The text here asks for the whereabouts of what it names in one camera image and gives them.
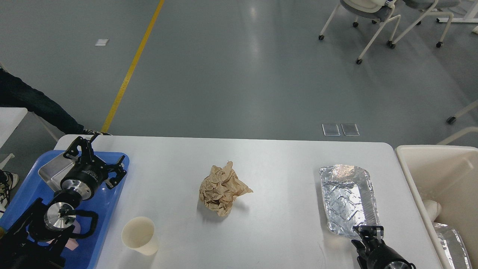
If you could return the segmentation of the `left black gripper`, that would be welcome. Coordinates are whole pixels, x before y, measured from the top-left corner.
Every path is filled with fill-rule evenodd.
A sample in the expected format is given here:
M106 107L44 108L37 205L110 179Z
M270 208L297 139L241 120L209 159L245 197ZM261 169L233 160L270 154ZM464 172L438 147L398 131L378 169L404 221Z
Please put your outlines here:
M76 163L61 180L61 189L73 189L80 194L82 200L93 198L103 182L108 189L115 188L127 174L123 166L125 155L115 164L96 160L92 142L98 136L99 134L95 134L90 139L79 136L63 153L64 158L75 160Z

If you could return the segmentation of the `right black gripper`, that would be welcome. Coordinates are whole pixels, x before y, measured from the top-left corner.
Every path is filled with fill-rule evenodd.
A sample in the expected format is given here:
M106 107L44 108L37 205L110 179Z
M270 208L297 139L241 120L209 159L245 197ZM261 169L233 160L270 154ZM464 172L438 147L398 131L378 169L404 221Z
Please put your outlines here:
M357 262L361 269L415 269L398 252L384 243L384 227L382 225L355 225L353 230L360 240L352 239L351 243L357 249Z

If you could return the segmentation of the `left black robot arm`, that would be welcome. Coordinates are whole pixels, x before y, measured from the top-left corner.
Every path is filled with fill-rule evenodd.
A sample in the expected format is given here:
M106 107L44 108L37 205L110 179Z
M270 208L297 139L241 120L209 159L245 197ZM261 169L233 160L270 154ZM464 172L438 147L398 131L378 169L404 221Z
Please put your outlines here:
M126 177L129 158L94 152L77 137L38 158L1 218L2 269L92 269Z

